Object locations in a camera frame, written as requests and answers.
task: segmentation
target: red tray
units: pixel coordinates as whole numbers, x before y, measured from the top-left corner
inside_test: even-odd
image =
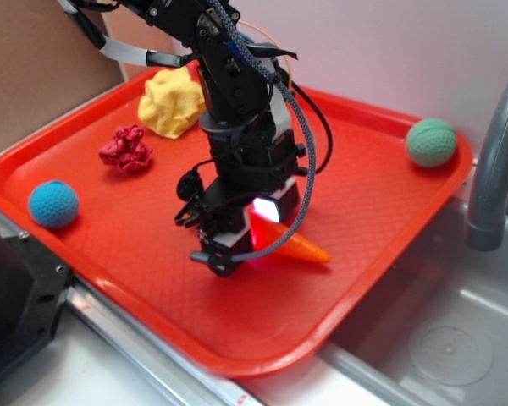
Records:
[[[220,278],[190,261],[199,249],[195,231],[174,225],[183,205],[175,197],[177,181],[208,156],[197,127],[176,141],[147,130],[143,140],[155,157],[145,172],[120,173],[97,156],[119,125],[138,123],[144,81],[154,73],[1,156],[0,210],[159,337],[225,376],[266,375],[315,352],[472,165],[470,147],[459,136],[450,162],[419,168],[403,141],[417,118],[310,91],[333,128],[334,157],[317,176],[300,232],[332,261],[314,265],[270,255]],[[323,128],[305,110],[321,158]],[[213,170],[203,170],[208,184]],[[79,216],[57,232],[36,225],[27,210],[31,191],[51,179],[63,180],[80,197]]]

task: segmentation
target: white wall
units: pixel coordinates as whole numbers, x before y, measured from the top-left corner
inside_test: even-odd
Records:
[[[298,83],[442,118],[479,153],[508,82],[508,0],[231,3],[299,53]]]

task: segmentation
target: red crumpled fabric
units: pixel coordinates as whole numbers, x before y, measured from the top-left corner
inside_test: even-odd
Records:
[[[106,165],[114,165],[123,172],[135,172],[146,167],[152,158],[152,148],[141,142],[142,137],[143,129],[135,124],[120,127],[98,155]]]

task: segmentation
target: faucet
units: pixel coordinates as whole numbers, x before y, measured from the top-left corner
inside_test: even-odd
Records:
[[[478,251],[502,244],[508,214],[508,85],[483,143],[465,219],[465,242]]]

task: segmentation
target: teal knitted ball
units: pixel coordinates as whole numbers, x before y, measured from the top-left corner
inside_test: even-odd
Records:
[[[46,228],[70,224],[79,211],[79,199],[67,184],[53,180],[34,189],[28,199],[30,214]]]
[[[420,167],[439,167],[456,152],[456,131],[437,118],[413,125],[406,135],[406,152]]]

